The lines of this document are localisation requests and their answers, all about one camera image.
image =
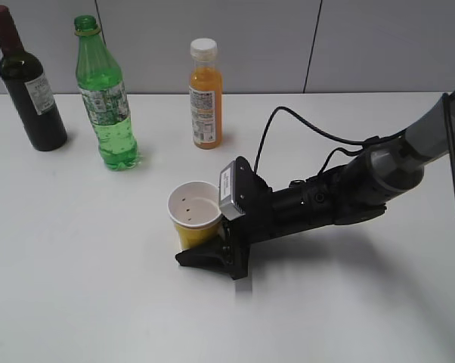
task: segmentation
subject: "orange liquid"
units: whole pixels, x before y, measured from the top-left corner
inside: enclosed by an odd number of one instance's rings
[[[215,142],[194,144],[201,149],[213,149],[222,141],[222,76],[212,67],[198,67],[190,75],[190,87],[197,91],[215,92]]]

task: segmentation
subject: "orange juice bottle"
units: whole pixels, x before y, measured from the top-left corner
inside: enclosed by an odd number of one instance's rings
[[[215,68],[218,46],[212,39],[196,39],[190,44],[194,71],[190,75],[190,112],[193,141],[201,149],[221,143],[222,76]]]

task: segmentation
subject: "gray wall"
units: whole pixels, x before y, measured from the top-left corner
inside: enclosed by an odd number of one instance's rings
[[[455,88],[455,0],[324,0],[308,92]]]
[[[73,18],[96,14],[94,0],[0,0],[0,4],[9,7],[24,48],[41,61],[53,92],[77,92]],[[0,79],[0,93],[5,92]]]
[[[76,92],[73,18],[94,0],[9,0],[57,93]],[[443,91],[455,87],[455,0],[97,0],[129,92],[185,93],[189,43],[220,48],[226,92]],[[0,93],[5,88],[0,81]]]

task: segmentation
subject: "plastic bottle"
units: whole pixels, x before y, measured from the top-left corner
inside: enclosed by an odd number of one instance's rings
[[[194,70],[190,75],[190,111],[193,141],[201,149],[213,149],[222,140],[222,76],[215,67],[218,54],[212,39],[196,39],[190,44]]]
[[[94,17],[77,17],[75,29],[79,37],[76,80],[98,138],[100,155],[109,169],[133,168],[138,163],[137,142],[132,134],[122,71],[105,47]]]

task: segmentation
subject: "white bottle cap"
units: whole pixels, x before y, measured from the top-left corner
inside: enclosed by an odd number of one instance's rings
[[[209,38],[193,40],[190,44],[190,55],[199,62],[213,61],[218,55],[218,45]]]

